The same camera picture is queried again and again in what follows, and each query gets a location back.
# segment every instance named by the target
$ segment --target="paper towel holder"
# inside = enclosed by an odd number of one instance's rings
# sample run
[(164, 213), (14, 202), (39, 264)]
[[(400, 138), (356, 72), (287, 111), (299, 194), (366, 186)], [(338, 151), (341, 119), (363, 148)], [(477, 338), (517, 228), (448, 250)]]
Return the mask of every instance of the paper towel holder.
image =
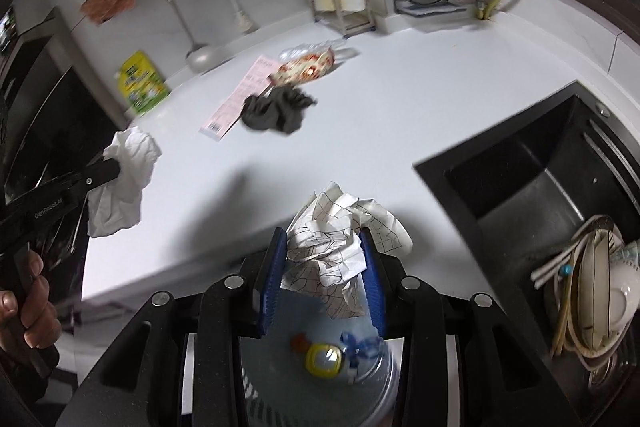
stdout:
[(340, 4), (340, 0), (332, 0), (335, 12), (318, 11), (315, 0), (306, 1), (313, 12), (315, 22), (321, 22), (330, 28), (339, 31), (345, 39), (376, 29), (373, 13), (369, 6), (369, 0), (365, 0), (365, 9), (360, 12), (344, 11)]

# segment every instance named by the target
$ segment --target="finger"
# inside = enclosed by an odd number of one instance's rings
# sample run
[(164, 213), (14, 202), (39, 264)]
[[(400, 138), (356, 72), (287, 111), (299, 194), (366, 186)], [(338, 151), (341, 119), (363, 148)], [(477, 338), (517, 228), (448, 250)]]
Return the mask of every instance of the finger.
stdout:
[(18, 301), (10, 291), (0, 292), (0, 327), (18, 311)]
[(30, 347), (42, 349), (51, 346), (58, 340), (62, 333), (62, 326), (56, 317), (55, 307), (53, 304), (47, 303), (42, 315), (24, 333), (24, 340)]
[(25, 328), (31, 328), (37, 318), (42, 315), (48, 300), (49, 283), (42, 275), (38, 275), (31, 283), (31, 289), (20, 312), (20, 320)]
[(29, 255), (27, 257), (27, 261), (29, 262), (29, 267), (31, 268), (31, 274), (34, 277), (37, 277), (38, 275), (40, 275), (40, 272), (44, 268), (42, 257), (40, 257), (33, 250), (30, 250)]

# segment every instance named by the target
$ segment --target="yellow-green package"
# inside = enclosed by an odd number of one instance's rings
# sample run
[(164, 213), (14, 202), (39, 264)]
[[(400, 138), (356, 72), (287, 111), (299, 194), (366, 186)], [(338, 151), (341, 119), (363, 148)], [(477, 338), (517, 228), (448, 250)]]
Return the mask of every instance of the yellow-green package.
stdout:
[(137, 114), (143, 114), (170, 92), (143, 52), (135, 52), (120, 68), (118, 89)]

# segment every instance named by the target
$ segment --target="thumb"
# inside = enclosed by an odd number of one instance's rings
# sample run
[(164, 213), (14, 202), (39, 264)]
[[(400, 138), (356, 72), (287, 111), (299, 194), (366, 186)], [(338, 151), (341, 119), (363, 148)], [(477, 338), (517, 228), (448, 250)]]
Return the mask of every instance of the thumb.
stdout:
[(18, 311), (18, 301), (10, 291), (0, 291), (0, 327)]

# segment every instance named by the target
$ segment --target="yellow bottle cap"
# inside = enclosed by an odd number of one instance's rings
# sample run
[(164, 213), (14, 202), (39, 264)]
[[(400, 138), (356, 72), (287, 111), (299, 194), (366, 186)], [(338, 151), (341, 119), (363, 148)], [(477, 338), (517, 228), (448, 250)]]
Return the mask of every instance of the yellow bottle cap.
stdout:
[(331, 344), (312, 344), (306, 352), (305, 367), (314, 377), (333, 378), (340, 373), (342, 351)]

